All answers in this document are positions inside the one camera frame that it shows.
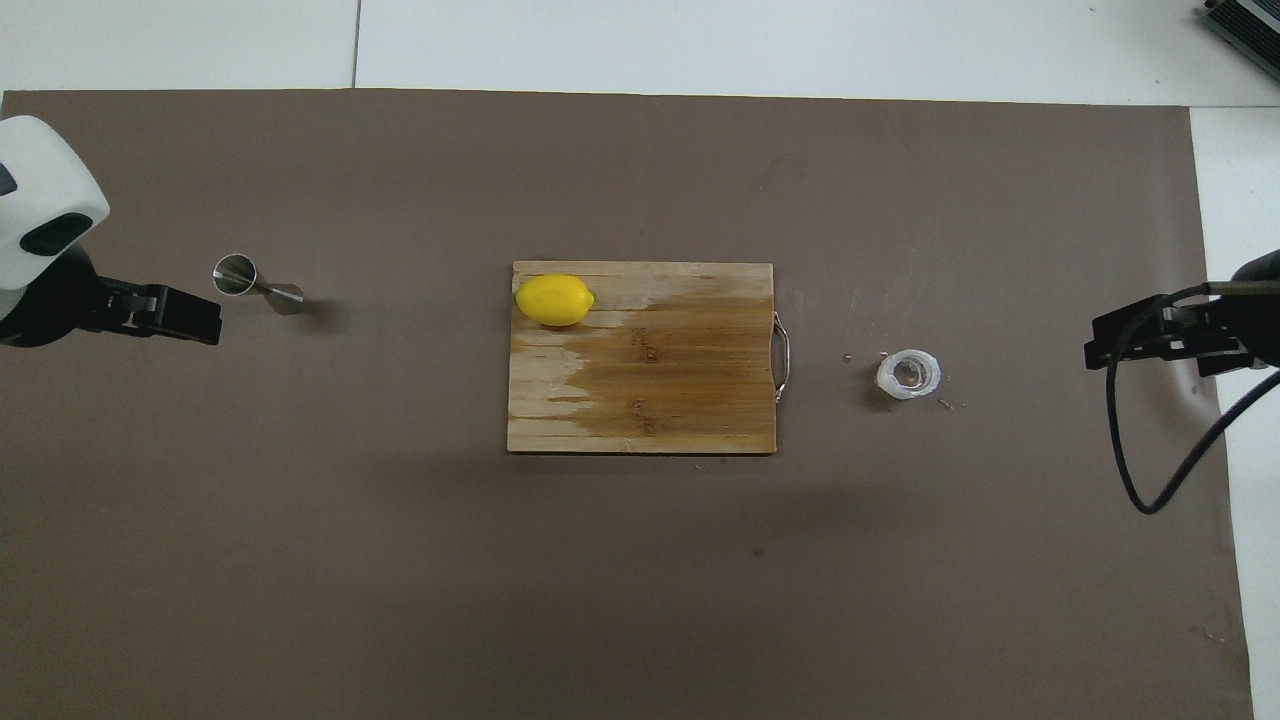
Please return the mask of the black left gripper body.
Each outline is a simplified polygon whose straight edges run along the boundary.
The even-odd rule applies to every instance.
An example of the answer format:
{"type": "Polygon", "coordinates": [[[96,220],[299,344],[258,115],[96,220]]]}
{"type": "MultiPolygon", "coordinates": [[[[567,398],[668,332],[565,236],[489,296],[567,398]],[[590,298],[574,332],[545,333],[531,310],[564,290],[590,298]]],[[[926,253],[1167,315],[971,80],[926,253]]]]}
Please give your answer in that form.
{"type": "Polygon", "coordinates": [[[20,290],[0,290],[0,346],[50,345],[106,307],[106,286],[90,255],[73,247],[20,290]]]}

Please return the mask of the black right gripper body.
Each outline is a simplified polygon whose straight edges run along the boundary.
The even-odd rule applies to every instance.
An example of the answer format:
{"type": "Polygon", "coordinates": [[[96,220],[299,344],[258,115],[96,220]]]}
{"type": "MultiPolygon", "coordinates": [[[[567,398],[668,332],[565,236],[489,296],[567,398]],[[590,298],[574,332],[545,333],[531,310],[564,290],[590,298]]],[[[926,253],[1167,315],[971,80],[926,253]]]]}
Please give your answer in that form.
{"type": "MultiPolygon", "coordinates": [[[[1242,265],[1235,282],[1280,284],[1280,250],[1274,250],[1242,265]]],[[[1236,336],[1257,360],[1280,366],[1280,292],[1236,296],[1236,336]]]]}

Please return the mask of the steel double jigger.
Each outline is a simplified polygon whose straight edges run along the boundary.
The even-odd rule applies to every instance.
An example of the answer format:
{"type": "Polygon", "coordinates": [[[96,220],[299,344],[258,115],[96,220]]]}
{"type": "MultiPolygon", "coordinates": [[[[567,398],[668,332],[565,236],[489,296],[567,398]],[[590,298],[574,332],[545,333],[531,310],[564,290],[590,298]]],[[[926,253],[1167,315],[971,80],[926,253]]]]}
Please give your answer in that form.
{"type": "Polygon", "coordinates": [[[257,264],[241,252],[221,258],[211,278],[219,293],[228,297],[259,295],[276,315],[291,316],[305,309],[305,292],[297,284],[266,281],[257,264]]]}

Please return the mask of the small white plastic cup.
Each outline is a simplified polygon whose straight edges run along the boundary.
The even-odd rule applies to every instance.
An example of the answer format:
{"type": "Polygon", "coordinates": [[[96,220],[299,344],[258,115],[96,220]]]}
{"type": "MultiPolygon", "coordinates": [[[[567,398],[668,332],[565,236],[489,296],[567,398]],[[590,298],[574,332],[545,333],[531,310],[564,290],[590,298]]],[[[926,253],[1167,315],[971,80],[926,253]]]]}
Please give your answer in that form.
{"type": "Polygon", "coordinates": [[[886,354],[876,370],[877,387],[899,401],[932,395],[942,379],[938,359],[919,348],[886,354]]]}

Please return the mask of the grey black electronic box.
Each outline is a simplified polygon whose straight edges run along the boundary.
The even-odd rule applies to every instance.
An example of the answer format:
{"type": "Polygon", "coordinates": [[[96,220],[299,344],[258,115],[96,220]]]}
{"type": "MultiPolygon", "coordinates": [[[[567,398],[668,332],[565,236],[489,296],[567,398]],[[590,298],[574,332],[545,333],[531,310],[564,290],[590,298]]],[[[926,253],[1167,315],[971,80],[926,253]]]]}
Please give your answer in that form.
{"type": "Polygon", "coordinates": [[[1201,0],[1201,22],[1280,83],[1280,0],[1201,0]]]}

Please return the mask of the brown paper table mat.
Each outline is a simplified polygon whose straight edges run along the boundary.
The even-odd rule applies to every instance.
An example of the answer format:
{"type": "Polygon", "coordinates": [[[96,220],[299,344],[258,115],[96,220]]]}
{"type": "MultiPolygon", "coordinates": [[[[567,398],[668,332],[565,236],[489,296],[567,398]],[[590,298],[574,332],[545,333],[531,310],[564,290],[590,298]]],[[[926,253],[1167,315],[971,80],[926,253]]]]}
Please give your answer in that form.
{"type": "Polygon", "coordinates": [[[215,347],[0,348],[0,720],[1251,720],[1226,456],[1128,502],[1091,320],[1206,278],[1185,108],[6,92],[215,347]],[[506,451],[517,260],[769,263],[768,457],[506,451]],[[934,355],[932,395],[876,384],[934,355]]]}

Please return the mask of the yellow lemon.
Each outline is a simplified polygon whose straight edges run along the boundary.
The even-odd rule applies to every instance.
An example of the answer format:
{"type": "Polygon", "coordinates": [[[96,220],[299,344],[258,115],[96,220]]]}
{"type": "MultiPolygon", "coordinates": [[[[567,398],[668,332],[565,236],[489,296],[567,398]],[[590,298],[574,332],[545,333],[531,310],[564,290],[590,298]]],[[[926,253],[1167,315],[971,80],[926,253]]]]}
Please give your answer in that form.
{"type": "Polygon", "coordinates": [[[516,307],[530,320],[549,327],[580,323],[595,301],[588,284],[571,274],[535,275],[515,291],[516,307]]]}

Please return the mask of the wooden cutting board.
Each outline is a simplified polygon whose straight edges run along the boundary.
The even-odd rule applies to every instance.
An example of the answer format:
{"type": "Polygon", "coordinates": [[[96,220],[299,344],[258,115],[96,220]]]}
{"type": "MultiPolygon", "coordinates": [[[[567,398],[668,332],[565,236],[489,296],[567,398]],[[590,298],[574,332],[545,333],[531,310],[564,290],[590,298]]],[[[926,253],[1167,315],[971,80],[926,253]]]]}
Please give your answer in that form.
{"type": "Polygon", "coordinates": [[[506,447],[512,454],[769,455],[788,356],[776,356],[769,263],[535,261],[595,302],[550,328],[513,310],[506,447]]]}

